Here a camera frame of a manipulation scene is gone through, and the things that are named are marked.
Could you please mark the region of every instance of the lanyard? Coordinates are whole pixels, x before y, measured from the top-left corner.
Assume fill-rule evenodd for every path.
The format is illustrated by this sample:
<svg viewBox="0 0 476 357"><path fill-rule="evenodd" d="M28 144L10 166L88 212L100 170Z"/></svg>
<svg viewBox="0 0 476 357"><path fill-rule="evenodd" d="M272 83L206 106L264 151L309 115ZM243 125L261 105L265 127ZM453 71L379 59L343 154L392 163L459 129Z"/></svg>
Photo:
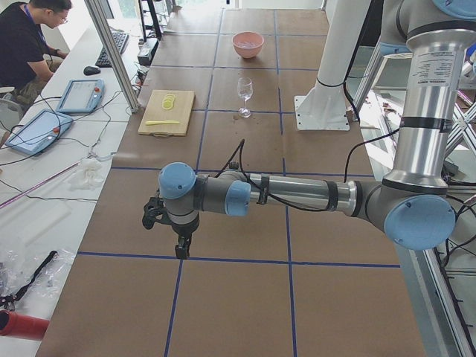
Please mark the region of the lanyard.
<svg viewBox="0 0 476 357"><path fill-rule="evenodd" d="M32 21L32 23L37 26L35 24L35 21L33 20L33 17L28 9L28 6L25 4L23 5L23 8L25 9L25 13L27 14L27 17ZM43 35L43 32L38 28L38 34L39 34L39 37L42 39L43 43L45 44L46 46L46 49L48 50L48 53L50 52L50 49L48 47L48 45L46 44L46 38L45 38L45 35Z"/></svg>

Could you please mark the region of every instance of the keyboard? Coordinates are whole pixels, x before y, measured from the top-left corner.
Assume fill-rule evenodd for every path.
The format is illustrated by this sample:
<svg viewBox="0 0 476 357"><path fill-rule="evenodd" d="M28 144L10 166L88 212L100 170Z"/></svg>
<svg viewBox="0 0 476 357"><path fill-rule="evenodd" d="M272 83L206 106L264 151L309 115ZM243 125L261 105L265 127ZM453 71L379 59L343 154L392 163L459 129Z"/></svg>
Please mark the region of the keyboard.
<svg viewBox="0 0 476 357"><path fill-rule="evenodd" d="M113 32L112 38L119 53L122 54L126 50L127 40L129 39L129 34L125 32ZM103 47L99 57L96 61L97 67L112 67L111 61L109 60L106 49Z"/></svg>

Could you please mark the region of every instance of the white desk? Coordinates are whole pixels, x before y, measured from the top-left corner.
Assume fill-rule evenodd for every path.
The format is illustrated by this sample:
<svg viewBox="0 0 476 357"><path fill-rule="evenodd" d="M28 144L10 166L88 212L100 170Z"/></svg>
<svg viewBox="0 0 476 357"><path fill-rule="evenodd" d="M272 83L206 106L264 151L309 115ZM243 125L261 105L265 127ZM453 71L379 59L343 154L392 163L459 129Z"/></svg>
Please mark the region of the white desk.
<svg viewBox="0 0 476 357"><path fill-rule="evenodd" d="M137 43L137 37L130 36L127 49L122 55L127 73L131 79L138 69L138 64L136 64L139 51ZM84 67L94 65L101 48L102 45L97 31L94 27L90 27L49 81L42 92L42 96L44 98L61 96L71 79L101 78L106 84L101 105L110 101L120 91L119 83L112 68L102 68L100 74L89 77L83 74ZM49 100L48 102L55 109L59 101ZM45 102L37 103L28 110L21 123L27 123L40 110L46 108L48 108L48 104ZM75 121L63 135L63 138L73 138L90 147L96 142L104 126L107 125L106 131L94 151L100 157L110 155L119 146L130 114L126 99L120 93L104 110L97 110L93 114ZM77 141L59 140L40 156L1 167L4 172L0 175L0 179L20 190L27 190L85 158L88 153L89 148ZM25 156L13 149L0 149L0 163L2 164L22 159ZM110 167L111 159L102 162L99 174L104 179L106 179ZM71 189L68 180L75 171L74 168L63 173L38 190L33 191L31 195L97 199L103 185L87 190ZM14 189L0 183L0 202L8 200L17 193ZM95 202L43 201L22 197L0 211L0 248L24 251L25 263L21 266L25 269L26 275L32 274L51 250L71 252L71 254L63 252L60 255L65 258L66 264L60 262L56 264L56 266L62 266L61 271L55 274L55 280L57 281L54 282L54 288L57 288L60 292L68 275L72 257L77 252L94 206ZM16 311L25 315L49 319L53 314L60 294L44 296L40 294L41 291L41 289L29 290L22 300L16 304ZM34 356L38 346L39 342L37 341L0 337L0 351L3 356Z"/></svg>

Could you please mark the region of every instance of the yellow knife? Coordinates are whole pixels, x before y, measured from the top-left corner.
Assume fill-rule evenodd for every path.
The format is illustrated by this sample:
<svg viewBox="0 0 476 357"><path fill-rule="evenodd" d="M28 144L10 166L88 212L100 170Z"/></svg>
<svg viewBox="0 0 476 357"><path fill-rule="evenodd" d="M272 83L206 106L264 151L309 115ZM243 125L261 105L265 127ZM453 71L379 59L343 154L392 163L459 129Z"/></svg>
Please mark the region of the yellow knife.
<svg viewBox="0 0 476 357"><path fill-rule="evenodd" d="M148 120L146 125L159 125L159 124L180 124L178 120Z"/></svg>

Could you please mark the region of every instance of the man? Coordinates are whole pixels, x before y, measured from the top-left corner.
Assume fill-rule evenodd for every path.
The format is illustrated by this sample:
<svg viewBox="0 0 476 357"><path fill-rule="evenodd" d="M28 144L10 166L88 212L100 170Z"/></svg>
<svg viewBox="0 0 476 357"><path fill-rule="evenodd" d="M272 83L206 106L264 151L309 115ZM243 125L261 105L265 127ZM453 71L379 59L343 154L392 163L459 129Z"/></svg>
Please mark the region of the man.
<svg viewBox="0 0 476 357"><path fill-rule="evenodd" d="M71 7L71 0L30 0L15 2L0 13L0 85L15 87L19 103L31 105L68 55L48 46L40 25L64 24Z"/></svg>

